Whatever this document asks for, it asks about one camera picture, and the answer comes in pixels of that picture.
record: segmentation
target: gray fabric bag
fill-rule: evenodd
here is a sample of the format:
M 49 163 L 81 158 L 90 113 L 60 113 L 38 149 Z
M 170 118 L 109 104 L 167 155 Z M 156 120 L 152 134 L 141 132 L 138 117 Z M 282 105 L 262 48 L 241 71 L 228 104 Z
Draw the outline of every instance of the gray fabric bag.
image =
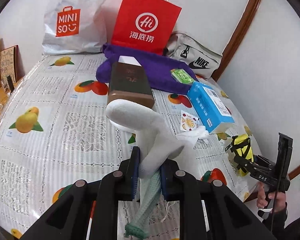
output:
M 203 46 L 189 33 L 173 32 L 167 44 L 167 56 L 185 62 L 195 74 L 210 78 L 219 67 L 222 55 Z

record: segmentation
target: white wall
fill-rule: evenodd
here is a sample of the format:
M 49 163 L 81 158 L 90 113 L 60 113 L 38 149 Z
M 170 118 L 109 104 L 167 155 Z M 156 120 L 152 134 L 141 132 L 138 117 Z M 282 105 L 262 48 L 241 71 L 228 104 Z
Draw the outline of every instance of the white wall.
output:
M 242 114 L 265 157 L 276 160 L 279 132 L 293 138 L 289 171 L 296 168 L 300 164 L 300 19 L 286 0 L 261 0 L 218 84 Z M 300 216 L 300 192 L 291 189 L 287 198 L 289 223 Z
M 122 0 L 106 0 L 108 38 Z M 236 28 L 248 0 L 169 0 L 182 7 L 176 29 L 192 33 L 207 47 L 222 53 Z M 47 0 L 11 0 L 0 14 L 0 37 L 5 47 L 18 44 L 23 70 L 28 73 L 40 59 L 43 15 Z

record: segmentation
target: miniso bag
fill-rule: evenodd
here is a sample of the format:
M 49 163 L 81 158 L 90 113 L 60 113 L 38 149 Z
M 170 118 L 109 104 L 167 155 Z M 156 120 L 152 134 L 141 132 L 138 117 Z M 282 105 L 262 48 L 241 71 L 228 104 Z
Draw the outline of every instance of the miniso bag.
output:
M 105 0 L 49 0 L 44 15 L 44 55 L 101 52 L 106 26 Z
M 167 56 L 183 61 L 197 75 L 210 78 L 219 65 L 222 55 L 196 41 L 189 33 L 173 32 L 167 44 Z

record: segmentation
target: red paper bag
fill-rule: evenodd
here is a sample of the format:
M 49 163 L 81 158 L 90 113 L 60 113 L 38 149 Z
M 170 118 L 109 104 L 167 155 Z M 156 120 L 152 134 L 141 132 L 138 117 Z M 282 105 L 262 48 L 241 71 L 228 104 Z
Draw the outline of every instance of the red paper bag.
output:
M 111 43 L 162 55 L 180 11 L 165 0 L 122 0 Z

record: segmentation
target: haidilao logo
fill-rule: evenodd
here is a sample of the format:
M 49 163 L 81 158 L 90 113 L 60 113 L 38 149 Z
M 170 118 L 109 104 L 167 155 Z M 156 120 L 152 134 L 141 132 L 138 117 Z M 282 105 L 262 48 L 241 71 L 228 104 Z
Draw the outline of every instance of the haidilao logo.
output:
M 136 19 L 136 27 L 143 33 L 153 32 L 158 27 L 158 19 L 152 13 L 142 13 Z

